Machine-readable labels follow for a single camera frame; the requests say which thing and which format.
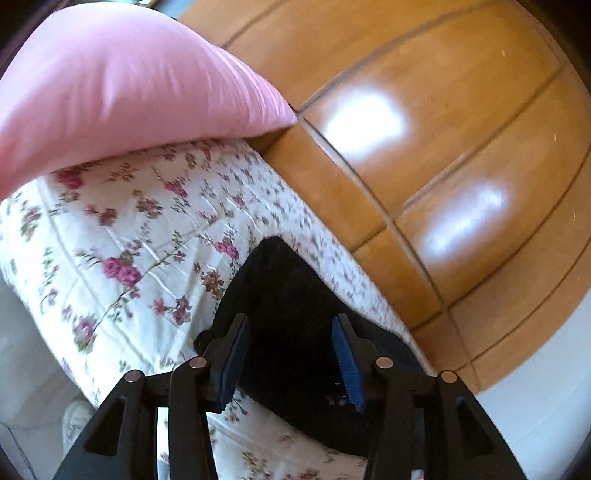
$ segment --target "metal rivet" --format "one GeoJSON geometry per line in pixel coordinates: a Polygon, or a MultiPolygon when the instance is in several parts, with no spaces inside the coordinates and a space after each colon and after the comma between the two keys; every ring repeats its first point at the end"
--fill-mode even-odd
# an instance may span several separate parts
{"type": "Polygon", "coordinates": [[[441,373],[441,379],[445,383],[455,383],[457,380],[457,375],[454,372],[450,372],[449,370],[446,370],[441,373]]]}
{"type": "Polygon", "coordinates": [[[392,368],[394,366],[394,362],[392,362],[392,359],[388,358],[387,356],[381,356],[375,361],[375,364],[378,368],[381,368],[382,370],[388,370],[389,368],[392,368]]]}
{"type": "Polygon", "coordinates": [[[130,370],[125,374],[125,381],[129,383],[135,383],[142,378],[142,372],[139,370],[130,370]]]}
{"type": "Polygon", "coordinates": [[[207,360],[205,360],[204,356],[194,356],[191,360],[189,360],[189,365],[191,368],[195,370],[198,368],[204,368],[207,365],[207,360]]]}

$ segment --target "bed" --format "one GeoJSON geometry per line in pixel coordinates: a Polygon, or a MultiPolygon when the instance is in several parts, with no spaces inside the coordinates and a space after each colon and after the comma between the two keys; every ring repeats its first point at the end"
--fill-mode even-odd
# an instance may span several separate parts
{"type": "MultiPolygon", "coordinates": [[[[212,324],[233,276],[275,235],[432,372],[349,253],[241,140],[169,145],[55,172],[2,202],[0,222],[7,283],[95,406],[130,369],[167,372],[194,356],[193,340],[212,324]]],[[[166,418],[163,409],[162,478],[166,418]]],[[[363,477],[363,459],[305,437],[239,390],[208,420],[221,479],[363,477]]]]}

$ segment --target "pillowcase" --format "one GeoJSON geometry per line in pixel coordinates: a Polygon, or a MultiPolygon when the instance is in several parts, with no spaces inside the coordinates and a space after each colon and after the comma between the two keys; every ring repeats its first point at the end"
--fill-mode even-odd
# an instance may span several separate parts
{"type": "Polygon", "coordinates": [[[265,79],[176,20],[76,5],[50,15],[0,79],[0,199],[59,168],[295,122],[265,79]]]}

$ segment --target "white bedsheet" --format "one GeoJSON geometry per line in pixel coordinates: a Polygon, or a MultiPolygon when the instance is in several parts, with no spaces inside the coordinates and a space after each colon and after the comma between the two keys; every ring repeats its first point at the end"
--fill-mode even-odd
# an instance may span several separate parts
{"type": "MultiPolygon", "coordinates": [[[[7,282],[96,406],[126,371],[152,375],[191,358],[227,285],[273,235],[429,368],[349,253],[243,141],[154,148],[69,168],[20,188],[1,204],[0,221],[7,282]]],[[[312,441],[239,391],[209,424],[221,479],[363,476],[363,459],[312,441]]]]}

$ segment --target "white sneaker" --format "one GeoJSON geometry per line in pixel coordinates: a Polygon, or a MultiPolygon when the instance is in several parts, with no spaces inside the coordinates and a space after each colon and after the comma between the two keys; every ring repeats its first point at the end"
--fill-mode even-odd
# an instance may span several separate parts
{"type": "Polygon", "coordinates": [[[74,445],[80,432],[95,414],[95,409],[84,398],[75,398],[66,407],[61,421],[61,438],[64,443],[64,457],[74,445]]]}

